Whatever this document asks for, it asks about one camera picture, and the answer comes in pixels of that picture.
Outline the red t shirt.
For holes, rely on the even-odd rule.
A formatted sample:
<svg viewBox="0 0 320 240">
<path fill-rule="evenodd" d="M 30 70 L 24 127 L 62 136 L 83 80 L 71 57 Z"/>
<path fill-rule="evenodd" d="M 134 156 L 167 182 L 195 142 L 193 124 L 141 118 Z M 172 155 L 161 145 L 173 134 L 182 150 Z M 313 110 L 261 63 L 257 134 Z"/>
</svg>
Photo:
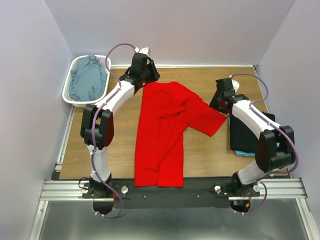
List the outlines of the red t shirt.
<svg viewBox="0 0 320 240">
<path fill-rule="evenodd" d="M 135 187 L 184 185 L 184 131 L 209 137 L 226 117 L 182 84 L 153 82 L 142 94 L 134 156 Z"/>
</svg>

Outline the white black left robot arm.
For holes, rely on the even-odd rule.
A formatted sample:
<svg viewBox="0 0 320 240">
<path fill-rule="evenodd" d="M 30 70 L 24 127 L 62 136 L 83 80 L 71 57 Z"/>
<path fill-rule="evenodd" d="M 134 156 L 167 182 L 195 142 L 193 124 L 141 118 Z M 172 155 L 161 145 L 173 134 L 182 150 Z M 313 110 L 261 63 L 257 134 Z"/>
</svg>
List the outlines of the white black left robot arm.
<svg viewBox="0 0 320 240">
<path fill-rule="evenodd" d="M 82 187 L 84 194 L 99 198 L 116 194 L 111 186 L 108 160 L 108 146 L 115 134 L 114 115 L 146 84 L 156 82 L 159 78 L 160 74 L 149 54 L 139 51 L 133 55 L 131 66 L 119 78 L 116 87 L 101 101 L 84 107 L 80 136 L 87 145 L 91 163 L 89 183 Z"/>
</svg>

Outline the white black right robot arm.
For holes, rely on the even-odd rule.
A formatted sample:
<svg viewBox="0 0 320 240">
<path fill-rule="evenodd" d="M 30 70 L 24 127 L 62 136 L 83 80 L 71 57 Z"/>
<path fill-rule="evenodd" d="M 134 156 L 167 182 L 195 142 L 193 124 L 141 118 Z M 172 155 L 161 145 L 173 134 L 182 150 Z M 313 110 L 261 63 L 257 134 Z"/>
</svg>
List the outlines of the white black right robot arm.
<svg viewBox="0 0 320 240">
<path fill-rule="evenodd" d="M 296 168 L 299 154 L 294 130 L 269 119 L 254 106 L 253 101 L 244 94 L 237 94 L 240 84 L 232 75 L 216 80 L 215 85 L 216 92 L 209 106 L 239 119 L 257 138 L 254 161 L 235 172 L 222 190 L 241 196 L 266 175 L 279 173 L 280 169 L 288 166 Z"/>
</svg>

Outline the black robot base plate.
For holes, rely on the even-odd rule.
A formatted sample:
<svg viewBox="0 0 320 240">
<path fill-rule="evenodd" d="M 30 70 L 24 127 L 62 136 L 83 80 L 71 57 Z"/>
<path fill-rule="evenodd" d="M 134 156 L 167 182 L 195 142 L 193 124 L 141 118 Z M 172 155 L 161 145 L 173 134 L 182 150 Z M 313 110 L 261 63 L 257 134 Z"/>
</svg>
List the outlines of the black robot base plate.
<svg viewBox="0 0 320 240">
<path fill-rule="evenodd" d="M 108 184 L 118 194 L 86 177 L 78 181 L 82 197 L 103 209 L 229 208 L 233 201 L 244 205 L 260 196 L 257 184 L 237 186 L 231 177 L 186 177 L 183 187 L 135 187 L 132 178 L 113 178 Z"/>
</svg>

